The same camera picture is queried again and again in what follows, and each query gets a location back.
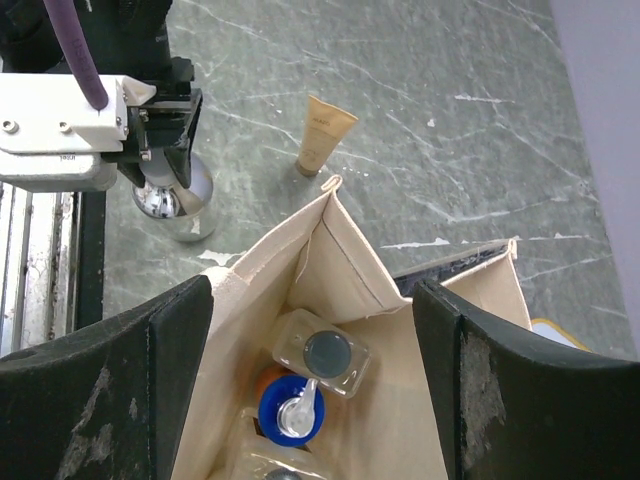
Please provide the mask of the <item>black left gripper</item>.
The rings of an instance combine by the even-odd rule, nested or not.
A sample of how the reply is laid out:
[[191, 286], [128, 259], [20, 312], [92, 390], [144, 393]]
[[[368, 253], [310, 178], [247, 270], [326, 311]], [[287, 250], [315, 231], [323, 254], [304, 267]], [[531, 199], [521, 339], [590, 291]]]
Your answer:
[[128, 134], [121, 152], [104, 153], [102, 160], [114, 164], [135, 186], [145, 183], [140, 165], [161, 149], [179, 184], [191, 186], [191, 153], [203, 104], [202, 91], [193, 86], [194, 66], [182, 57], [171, 59], [171, 68], [151, 84], [156, 95], [126, 112]]

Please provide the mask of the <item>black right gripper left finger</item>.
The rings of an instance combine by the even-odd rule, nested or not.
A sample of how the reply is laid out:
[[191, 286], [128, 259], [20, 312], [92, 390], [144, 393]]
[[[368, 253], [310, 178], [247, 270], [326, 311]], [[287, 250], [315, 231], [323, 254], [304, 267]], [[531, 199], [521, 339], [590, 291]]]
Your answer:
[[5, 479], [167, 479], [213, 312], [195, 276], [1, 361]]

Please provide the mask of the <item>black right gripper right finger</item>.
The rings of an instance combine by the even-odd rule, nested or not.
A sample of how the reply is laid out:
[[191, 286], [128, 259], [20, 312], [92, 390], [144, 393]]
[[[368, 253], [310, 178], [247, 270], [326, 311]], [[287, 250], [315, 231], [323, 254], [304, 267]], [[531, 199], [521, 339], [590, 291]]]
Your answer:
[[635, 479], [639, 365], [419, 282], [413, 317], [451, 479]]

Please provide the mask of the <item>beige squeeze tube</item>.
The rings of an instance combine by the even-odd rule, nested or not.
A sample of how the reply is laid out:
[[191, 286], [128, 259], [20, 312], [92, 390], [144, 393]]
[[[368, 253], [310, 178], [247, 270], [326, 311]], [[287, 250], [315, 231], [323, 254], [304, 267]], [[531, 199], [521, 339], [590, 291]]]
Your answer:
[[317, 175], [357, 122], [355, 115], [309, 95], [304, 135], [295, 162], [297, 170], [307, 177]]

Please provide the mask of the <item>cream canvas tote bag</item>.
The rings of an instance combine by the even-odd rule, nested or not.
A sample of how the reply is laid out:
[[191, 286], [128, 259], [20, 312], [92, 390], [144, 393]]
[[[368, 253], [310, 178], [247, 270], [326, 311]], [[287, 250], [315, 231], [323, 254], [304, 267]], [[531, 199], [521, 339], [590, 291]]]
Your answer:
[[337, 196], [322, 194], [233, 266], [212, 267], [214, 310], [176, 457], [177, 479], [206, 479], [231, 463], [239, 413], [255, 404], [278, 317], [303, 308], [341, 324], [372, 350], [354, 397], [327, 394], [310, 452], [338, 479], [442, 479], [445, 464], [411, 302]]

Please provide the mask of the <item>orange blue spray bottle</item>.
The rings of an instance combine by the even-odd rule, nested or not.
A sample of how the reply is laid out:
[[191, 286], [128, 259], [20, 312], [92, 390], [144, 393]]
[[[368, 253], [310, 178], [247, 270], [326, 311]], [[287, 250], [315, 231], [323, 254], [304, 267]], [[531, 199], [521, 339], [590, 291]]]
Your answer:
[[302, 447], [319, 433], [325, 402], [316, 379], [273, 365], [258, 375], [255, 396], [259, 427], [275, 444]]

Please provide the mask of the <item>clear bottle with dark cap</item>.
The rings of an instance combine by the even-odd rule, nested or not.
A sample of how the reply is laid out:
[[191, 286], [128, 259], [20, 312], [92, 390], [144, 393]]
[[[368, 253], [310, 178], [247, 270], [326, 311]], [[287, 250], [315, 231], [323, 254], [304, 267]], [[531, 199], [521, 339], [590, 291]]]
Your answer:
[[278, 364], [346, 399], [357, 393], [372, 361], [365, 342], [305, 309], [276, 319], [270, 350]]

